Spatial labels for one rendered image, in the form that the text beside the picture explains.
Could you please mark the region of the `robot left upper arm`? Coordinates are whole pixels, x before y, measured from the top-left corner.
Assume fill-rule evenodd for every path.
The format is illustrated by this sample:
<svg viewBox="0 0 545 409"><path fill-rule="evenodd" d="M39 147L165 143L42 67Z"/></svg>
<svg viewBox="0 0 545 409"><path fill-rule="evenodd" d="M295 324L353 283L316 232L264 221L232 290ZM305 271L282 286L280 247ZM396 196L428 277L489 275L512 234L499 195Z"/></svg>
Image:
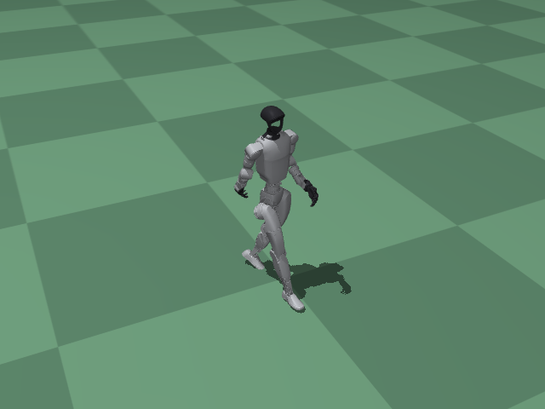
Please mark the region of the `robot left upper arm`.
<svg viewBox="0 0 545 409"><path fill-rule="evenodd" d="M295 144L298 141L299 136L292 130L286 130L285 133L287 133L290 137L290 166L295 164L295 159L292 156L292 153L295 151ZM289 166L289 167L290 167Z"/></svg>

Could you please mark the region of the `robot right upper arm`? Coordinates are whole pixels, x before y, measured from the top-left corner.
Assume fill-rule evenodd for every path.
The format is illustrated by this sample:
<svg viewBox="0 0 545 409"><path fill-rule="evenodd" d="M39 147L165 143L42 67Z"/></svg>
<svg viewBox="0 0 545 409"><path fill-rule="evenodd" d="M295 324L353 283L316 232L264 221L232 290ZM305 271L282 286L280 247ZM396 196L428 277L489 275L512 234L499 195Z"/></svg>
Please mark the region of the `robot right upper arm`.
<svg viewBox="0 0 545 409"><path fill-rule="evenodd" d="M251 143L244 149L244 167L242 179L250 180L254 171L251 169L255 163L255 160L261 156L263 147L260 142Z"/></svg>

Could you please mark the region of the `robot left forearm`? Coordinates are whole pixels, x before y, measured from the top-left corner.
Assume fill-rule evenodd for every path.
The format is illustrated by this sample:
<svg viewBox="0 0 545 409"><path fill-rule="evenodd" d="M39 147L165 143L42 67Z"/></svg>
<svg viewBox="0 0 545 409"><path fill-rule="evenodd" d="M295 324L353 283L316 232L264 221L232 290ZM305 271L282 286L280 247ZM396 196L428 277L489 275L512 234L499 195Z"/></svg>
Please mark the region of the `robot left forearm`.
<svg viewBox="0 0 545 409"><path fill-rule="evenodd" d="M294 180L295 180L295 183L299 186L301 186L301 188L305 188L306 186L306 183L304 182L304 180L306 180L305 176L300 172L299 170L299 167L297 165L297 163L295 162L294 165L292 165L289 169L289 173L293 176Z"/></svg>

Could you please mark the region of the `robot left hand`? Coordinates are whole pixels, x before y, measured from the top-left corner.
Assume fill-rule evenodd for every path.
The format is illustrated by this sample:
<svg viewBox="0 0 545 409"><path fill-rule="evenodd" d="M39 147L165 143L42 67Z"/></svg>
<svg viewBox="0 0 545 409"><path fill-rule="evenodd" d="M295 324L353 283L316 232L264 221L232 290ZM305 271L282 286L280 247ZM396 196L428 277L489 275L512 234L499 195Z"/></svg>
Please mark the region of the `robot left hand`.
<svg viewBox="0 0 545 409"><path fill-rule="evenodd" d="M305 192L308 192L308 195L310 197L310 199L312 200L312 204L310 205L311 207L314 206L316 203L317 203L317 200L318 200L318 193L317 193L317 188L314 187L312 185L312 183L309 181L309 180L304 180L304 182L306 183L306 186L304 188L304 191Z"/></svg>

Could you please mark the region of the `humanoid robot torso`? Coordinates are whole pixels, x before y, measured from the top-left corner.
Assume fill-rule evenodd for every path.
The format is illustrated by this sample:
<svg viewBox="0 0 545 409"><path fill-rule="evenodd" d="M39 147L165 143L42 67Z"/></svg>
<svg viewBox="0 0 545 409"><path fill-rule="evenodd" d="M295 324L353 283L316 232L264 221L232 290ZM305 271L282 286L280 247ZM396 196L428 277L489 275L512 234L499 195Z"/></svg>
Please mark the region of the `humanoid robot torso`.
<svg viewBox="0 0 545 409"><path fill-rule="evenodd" d="M263 147L261 156L255 160L256 171L266 182L260 193L260 201L267 199L273 207L278 205L283 197L284 190L279 185L286 178L290 166L290 137L283 130L279 134L280 137L275 141L267 139L271 138L271 135L265 138L259 136L255 141L260 142Z"/></svg>

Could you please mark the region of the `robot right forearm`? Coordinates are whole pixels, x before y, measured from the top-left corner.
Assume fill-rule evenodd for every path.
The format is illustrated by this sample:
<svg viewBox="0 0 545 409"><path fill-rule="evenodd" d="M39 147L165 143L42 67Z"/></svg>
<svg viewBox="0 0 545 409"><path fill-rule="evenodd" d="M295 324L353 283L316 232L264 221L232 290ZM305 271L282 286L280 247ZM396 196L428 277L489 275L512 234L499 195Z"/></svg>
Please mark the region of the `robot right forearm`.
<svg viewBox="0 0 545 409"><path fill-rule="evenodd" d="M239 192L240 189L246 187L246 183L248 181L248 179L242 179L242 176L243 176L243 168L240 170L238 175L238 180L236 181L236 184L234 186L237 192Z"/></svg>

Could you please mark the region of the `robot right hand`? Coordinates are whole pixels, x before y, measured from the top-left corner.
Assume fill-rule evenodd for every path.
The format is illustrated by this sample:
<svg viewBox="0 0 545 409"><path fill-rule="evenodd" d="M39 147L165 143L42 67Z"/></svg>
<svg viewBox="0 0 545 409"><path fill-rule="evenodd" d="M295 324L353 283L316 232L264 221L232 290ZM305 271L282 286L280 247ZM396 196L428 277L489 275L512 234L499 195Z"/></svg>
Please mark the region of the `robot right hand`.
<svg viewBox="0 0 545 409"><path fill-rule="evenodd" d="M235 189L235 191L237 192L236 189ZM239 195L241 195L242 197L244 197L244 198L248 198L248 196L245 196L245 195L248 194L248 193L245 193L245 194L244 194L244 192L245 192L245 190L242 188L242 189L240 189L239 192L237 192L237 193L238 193Z"/></svg>

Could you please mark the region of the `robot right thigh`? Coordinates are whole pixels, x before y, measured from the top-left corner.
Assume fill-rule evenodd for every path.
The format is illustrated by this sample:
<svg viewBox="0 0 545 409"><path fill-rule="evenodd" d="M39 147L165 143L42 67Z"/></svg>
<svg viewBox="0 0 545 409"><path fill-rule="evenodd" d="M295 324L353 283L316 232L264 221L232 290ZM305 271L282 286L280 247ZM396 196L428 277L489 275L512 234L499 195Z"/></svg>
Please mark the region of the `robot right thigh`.
<svg viewBox="0 0 545 409"><path fill-rule="evenodd" d="M274 207L269 204L267 199L262 199L254 208L254 214L257 219L265 220L263 229L267 234L275 256L277 258L282 254L286 256L281 223Z"/></svg>

